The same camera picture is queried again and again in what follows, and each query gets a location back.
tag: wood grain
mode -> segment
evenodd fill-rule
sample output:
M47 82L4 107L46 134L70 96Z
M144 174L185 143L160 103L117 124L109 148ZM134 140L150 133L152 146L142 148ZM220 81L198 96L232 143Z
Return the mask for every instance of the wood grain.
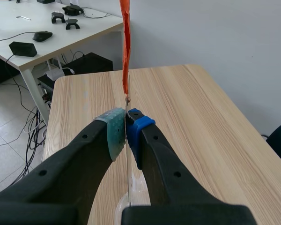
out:
M247 205L258 224L281 224L281 160L198 65L130 70L132 108L156 120L189 171L222 201ZM94 117L125 107L121 71L55 84L44 158ZM89 224L109 225L127 192L125 150L102 180Z

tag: black cable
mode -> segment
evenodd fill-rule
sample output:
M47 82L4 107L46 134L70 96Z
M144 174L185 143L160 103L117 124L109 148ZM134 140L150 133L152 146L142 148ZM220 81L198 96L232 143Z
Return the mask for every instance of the black cable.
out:
M16 84L15 84L15 83L0 83L0 85L16 85ZM22 86L22 85L20 85L20 84L19 84L19 86L22 87L22 88L24 88L24 89L26 89L27 91L29 91L28 88L26 88L26 87L24 87L24 86Z
M21 89L20 89L20 85L17 83L17 81L15 81L14 77L12 76L12 74L9 72L8 70L8 67L7 67L7 62L10 60L11 57L13 57L15 54L13 54L12 56L10 56L6 61L5 61L5 69L6 71L8 72L8 74L11 76L11 78L14 80L15 84L18 86L18 89L19 89L19 92L20 92L20 103L21 103L21 106L26 109L27 111L33 113L32 111L30 111L29 109L27 109L23 103L22 103L22 92L21 92Z
M61 54L61 57L62 57L62 60L67 64L67 60L64 59L64 54Z
M90 16L85 15L85 10L83 11L83 16L84 16L85 18L89 18L89 19L101 19L101 18L104 18L104 17L108 17L108 16L110 16L110 15L111 15L111 14L106 13L105 16L101 16L101 17L90 17Z
M21 171L20 175L10 184L13 185L15 184L18 180L20 180L21 178L25 177L28 173L29 173L29 167L34 159L34 156L36 154L36 150L37 147L41 144L44 143L45 138L41 141L41 143L37 143L37 139L38 139L38 135L39 135L39 131L45 127L42 126L40 128L40 123L42 122L40 119L40 112L37 109L36 113L34 114L33 118L30 120L29 125L28 125L28 129L31 130L32 129L32 125L33 125L33 121L35 120L35 129L32 130L31 132L29 132L29 137L28 137L28 142L27 142L27 147L26 147L26 154L25 154L25 167L23 168L23 170ZM32 154L30 156L30 158L28 158L28 152L29 150L32 150Z
M37 32L37 31L35 31L35 32L24 32L24 33L21 33L21 34L15 35L15 36L13 36L13 37L9 37L9 38L6 38L6 39L2 39L2 40L0 40L0 41L9 40L9 39L15 38L16 36L22 35L22 34L30 34L30 33L36 33L36 32Z
M85 56L85 54L84 54L83 52L81 52L81 51L77 51L77 52L75 52L75 53L73 54L73 58L72 58L72 61L71 61L71 62L73 62L73 61L74 61L74 57L75 57L76 53L81 53L81 54L82 54L82 56Z

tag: black mouse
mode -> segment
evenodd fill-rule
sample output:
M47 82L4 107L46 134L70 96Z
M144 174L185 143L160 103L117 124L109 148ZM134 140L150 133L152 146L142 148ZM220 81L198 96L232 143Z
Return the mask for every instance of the black mouse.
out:
M47 40L48 38L50 38L53 35L52 32L49 31L40 31L40 32L36 32L33 35L33 40L37 41L37 42L42 42Z

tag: orange plastic strip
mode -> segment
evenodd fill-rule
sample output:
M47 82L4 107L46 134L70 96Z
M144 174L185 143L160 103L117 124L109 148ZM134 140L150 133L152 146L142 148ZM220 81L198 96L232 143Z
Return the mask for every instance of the orange plastic strip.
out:
M120 6L124 23L124 49L123 49L123 89L128 96L128 69L130 60L131 36L130 36L130 0L120 0Z

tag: black power adapter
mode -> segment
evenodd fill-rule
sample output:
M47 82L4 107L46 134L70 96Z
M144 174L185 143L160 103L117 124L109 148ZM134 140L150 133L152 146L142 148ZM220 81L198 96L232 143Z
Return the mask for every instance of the black power adapter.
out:
M14 55L35 57L37 54L37 50L33 43L14 41L11 44L9 44L9 47Z

